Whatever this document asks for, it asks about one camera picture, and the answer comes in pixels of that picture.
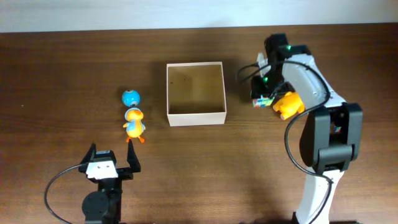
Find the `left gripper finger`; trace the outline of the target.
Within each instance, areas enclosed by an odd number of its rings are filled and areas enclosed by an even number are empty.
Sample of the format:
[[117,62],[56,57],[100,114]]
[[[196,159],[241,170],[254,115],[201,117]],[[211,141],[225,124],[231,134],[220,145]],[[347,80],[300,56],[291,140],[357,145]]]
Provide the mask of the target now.
[[141,165],[134,151],[134,146],[131,139],[128,140],[127,162],[129,163],[129,166],[133,173],[141,171]]
[[81,160],[80,164],[88,164],[94,158],[95,154],[96,154],[96,144],[92,143],[88,152]]

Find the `yellow duck toy blue jacket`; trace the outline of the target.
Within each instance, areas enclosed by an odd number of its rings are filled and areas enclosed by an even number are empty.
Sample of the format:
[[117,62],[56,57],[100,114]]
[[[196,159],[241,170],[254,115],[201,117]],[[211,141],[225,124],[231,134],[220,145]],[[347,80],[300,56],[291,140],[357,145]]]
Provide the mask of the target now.
[[126,142],[129,142],[133,138],[138,138],[141,143],[145,142],[145,139],[141,137],[146,127],[142,123],[144,113],[139,108],[130,108],[124,115],[127,122],[123,125],[128,135]]

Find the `rubik cube green orange top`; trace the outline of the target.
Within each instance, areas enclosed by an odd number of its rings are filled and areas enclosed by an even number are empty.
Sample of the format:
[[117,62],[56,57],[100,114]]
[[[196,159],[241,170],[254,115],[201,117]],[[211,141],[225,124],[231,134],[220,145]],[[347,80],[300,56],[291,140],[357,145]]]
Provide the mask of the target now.
[[253,107],[255,108],[263,108],[270,106],[274,101],[274,98],[268,98],[261,96],[260,98],[252,99]]

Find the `rubik cube pastel colours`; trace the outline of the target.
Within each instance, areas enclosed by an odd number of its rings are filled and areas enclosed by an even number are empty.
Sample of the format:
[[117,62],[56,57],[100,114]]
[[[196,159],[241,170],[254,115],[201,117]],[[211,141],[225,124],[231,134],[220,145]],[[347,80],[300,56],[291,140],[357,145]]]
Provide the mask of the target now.
[[334,134],[338,134],[338,133],[340,133],[340,132],[341,132],[341,127],[335,126],[335,127],[333,128],[333,133],[334,133]]

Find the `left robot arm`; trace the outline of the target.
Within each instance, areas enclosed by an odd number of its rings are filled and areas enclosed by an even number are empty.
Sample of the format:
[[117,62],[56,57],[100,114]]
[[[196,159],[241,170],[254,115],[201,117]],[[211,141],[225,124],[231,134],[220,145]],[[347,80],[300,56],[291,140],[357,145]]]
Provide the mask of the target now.
[[82,202],[85,223],[120,223],[123,182],[132,180],[141,171],[141,165],[131,140],[127,144],[128,167],[117,168],[113,151],[97,151],[92,144],[80,162],[78,171],[97,185],[97,190],[89,193]]

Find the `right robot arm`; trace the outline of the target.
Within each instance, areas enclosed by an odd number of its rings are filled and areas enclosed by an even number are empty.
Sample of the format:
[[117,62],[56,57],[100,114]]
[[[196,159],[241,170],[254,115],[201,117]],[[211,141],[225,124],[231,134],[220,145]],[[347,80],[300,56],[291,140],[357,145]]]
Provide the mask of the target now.
[[272,34],[265,41],[250,74],[251,99],[255,108],[271,106],[281,119],[289,120],[284,145],[289,159],[289,133],[302,117],[306,122],[299,142],[305,173],[301,203],[292,223],[329,223],[336,186],[359,154],[363,111],[346,102],[323,77],[306,45],[290,45],[285,34]]

